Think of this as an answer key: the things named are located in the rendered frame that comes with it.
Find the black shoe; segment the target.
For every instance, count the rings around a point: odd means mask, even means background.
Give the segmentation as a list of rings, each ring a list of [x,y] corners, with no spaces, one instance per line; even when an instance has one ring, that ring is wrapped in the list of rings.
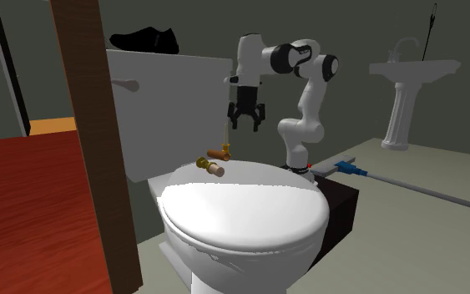
[[[160,31],[153,27],[126,34],[112,34],[109,41],[124,51],[178,54],[179,44],[171,28]]]

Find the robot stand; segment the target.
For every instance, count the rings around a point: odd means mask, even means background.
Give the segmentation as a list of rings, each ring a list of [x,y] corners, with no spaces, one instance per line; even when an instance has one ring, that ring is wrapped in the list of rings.
[[[326,197],[330,218],[321,250],[312,262],[314,267],[328,252],[334,249],[353,229],[359,190],[334,180],[315,176],[318,188]]]

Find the brass and tan cylinder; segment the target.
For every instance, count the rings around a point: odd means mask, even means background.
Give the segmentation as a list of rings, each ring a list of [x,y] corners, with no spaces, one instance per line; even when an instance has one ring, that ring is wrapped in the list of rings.
[[[205,169],[209,174],[217,177],[222,177],[225,174],[225,169],[214,162],[208,161],[204,157],[199,157],[196,160],[196,166],[201,169]]]

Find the thin black hanging rod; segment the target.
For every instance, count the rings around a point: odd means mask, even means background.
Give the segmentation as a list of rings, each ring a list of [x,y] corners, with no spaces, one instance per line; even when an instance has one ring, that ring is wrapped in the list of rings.
[[[429,43],[429,40],[430,40],[430,37],[431,37],[431,33],[432,33],[432,29],[433,29],[433,26],[434,26],[434,23],[435,23],[435,19],[436,19],[436,16],[437,16],[437,8],[438,8],[438,4],[434,3],[432,5],[432,11],[431,11],[431,14],[430,14],[430,17],[429,17],[427,37],[426,37],[425,46],[424,46],[424,49],[423,49],[423,54],[422,54],[422,59],[421,59],[422,61],[425,60],[425,57],[426,57],[426,54],[427,54],[428,43]]]

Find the white toilet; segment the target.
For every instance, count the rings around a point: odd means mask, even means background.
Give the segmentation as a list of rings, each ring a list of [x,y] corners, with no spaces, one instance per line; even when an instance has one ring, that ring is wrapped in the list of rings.
[[[107,52],[125,173],[147,181],[161,251],[190,294],[286,294],[321,250],[330,209],[309,180],[272,165],[212,160],[223,143],[232,62]]]

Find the brown wooden post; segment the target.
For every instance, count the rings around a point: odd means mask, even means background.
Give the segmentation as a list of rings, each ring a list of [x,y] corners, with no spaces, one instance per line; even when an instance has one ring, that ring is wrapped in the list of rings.
[[[49,0],[113,294],[143,279],[99,0]]]

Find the white pedestal sink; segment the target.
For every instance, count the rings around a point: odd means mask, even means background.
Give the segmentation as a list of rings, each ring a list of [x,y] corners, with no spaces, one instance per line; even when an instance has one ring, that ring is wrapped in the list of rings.
[[[456,73],[461,66],[457,60],[402,62],[399,47],[406,41],[413,41],[417,48],[420,46],[419,41],[414,37],[401,38],[389,51],[388,60],[385,63],[369,65],[369,74],[381,75],[395,84],[396,93],[392,114],[385,139],[382,141],[382,148],[387,150],[408,150],[414,105],[421,87],[448,74]]]

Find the blue and grey flat mop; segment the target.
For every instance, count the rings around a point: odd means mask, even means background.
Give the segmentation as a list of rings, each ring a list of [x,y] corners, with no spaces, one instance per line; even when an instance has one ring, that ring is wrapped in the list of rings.
[[[309,171],[313,175],[317,175],[322,178],[326,178],[327,176],[332,175],[336,172],[347,174],[347,175],[359,175],[359,176],[371,178],[374,180],[386,182],[391,185],[400,186],[408,190],[413,190],[413,191],[422,193],[424,195],[430,195],[432,197],[435,197],[441,200],[446,200],[446,201],[470,208],[469,200],[460,199],[451,195],[446,195],[440,192],[436,192],[434,190],[429,190],[429,189],[422,188],[419,186],[411,185],[411,184],[402,182],[400,180],[394,180],[394,179],[387,178],[382,175],[373,174],[369,171],[360,169],[356,165],[354,165],[353,162],[355,160],[356,158],[354,156],[335,155],[335,156],[330,157],[329,159],[323,160],[314,165],[308,165],[307,167],[309,168]]]

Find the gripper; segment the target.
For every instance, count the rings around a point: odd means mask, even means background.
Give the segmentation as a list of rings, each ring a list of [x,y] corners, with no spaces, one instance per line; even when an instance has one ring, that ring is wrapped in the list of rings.
[[[229,102],[227,116],[232,123],[232,129],[238,128],[238,118],[242,111],[252,111],[254,120],[253,131],[257,132],[263,120],[265,120],[265,105],[256,104],[258,88],[256,86],[238,86],[236,90],[236,103]]]

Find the red wooden panel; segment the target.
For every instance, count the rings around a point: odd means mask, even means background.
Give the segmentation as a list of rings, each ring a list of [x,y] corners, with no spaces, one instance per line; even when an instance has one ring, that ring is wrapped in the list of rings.
[[[74,131],[0,139],[0,294],[112,294]]]

